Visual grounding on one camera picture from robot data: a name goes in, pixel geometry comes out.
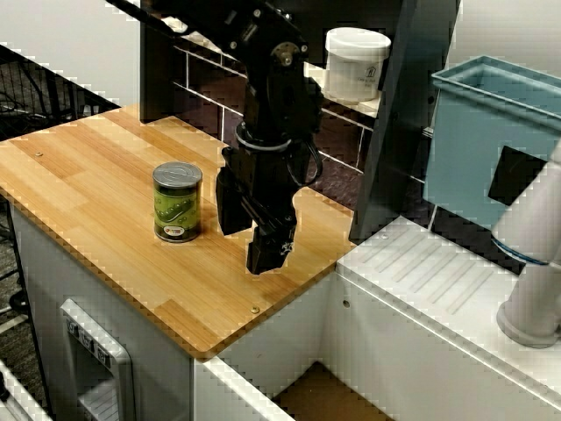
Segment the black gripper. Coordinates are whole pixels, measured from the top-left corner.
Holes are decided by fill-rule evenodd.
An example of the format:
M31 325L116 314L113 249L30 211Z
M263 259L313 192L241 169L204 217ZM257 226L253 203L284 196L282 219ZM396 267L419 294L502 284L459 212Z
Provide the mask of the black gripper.
M257 223L247 254L248 270L259 275L281 268L294 246L293 198L308 174L308 151L304 146L282 153L227 146L222 156L216 185L222 233L231 235Z

